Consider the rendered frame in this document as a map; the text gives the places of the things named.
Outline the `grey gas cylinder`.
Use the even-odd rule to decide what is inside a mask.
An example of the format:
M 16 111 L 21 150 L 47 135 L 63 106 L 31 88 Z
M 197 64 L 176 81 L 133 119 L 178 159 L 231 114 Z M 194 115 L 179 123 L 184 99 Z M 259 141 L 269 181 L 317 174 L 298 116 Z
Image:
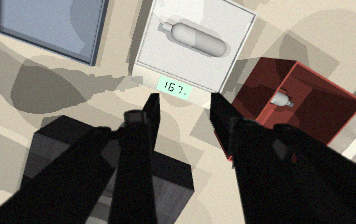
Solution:
M 277 92 L 275 94 L 275 96 L 273 97 L 273 99 L 271 100 L 271 103 L 278 105 L 278 106 L 289 106 L 292 107 L 294 105 L 294 102 L 289 101 L 289 98 L 287 95 L 281 93 L 281 92 Z
M 186 24 L 176 23 L 173 26 L 164 22 L 162 29 L 171 32 L 174 40 L 211 56 L 221 57 L 226 52 L 227 46 L 224 41 Z

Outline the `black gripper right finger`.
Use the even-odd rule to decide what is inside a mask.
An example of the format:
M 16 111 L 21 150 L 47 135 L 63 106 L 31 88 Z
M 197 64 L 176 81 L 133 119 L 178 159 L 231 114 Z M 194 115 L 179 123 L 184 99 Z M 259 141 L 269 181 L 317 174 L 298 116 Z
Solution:
M 210 121 L 233 156 L 245 224 L 356 224 L 355 162 L 292 125 L 245 119 L 219 92 Z

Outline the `red open box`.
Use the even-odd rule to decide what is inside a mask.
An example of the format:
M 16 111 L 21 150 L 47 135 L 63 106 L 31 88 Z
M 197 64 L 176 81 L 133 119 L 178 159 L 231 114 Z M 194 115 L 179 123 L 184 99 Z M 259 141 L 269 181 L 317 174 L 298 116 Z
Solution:
M 294 102 L 277 106 L 277 92 Z M 245 119 L 289 124 L 329 145 L 356 114 L 356 96 L 295 60 L 260 57 L 231 103 Z

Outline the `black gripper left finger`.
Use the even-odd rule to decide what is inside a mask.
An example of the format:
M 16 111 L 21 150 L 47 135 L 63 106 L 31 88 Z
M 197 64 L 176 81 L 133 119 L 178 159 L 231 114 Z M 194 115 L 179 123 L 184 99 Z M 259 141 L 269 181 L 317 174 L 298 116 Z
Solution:
M 123 115 L 117 130 L 89 130 L 1 204 L 0 224 L 85 224 L 116 168 L 107 224 L 158 224 L 150 157 L 159 93 Z

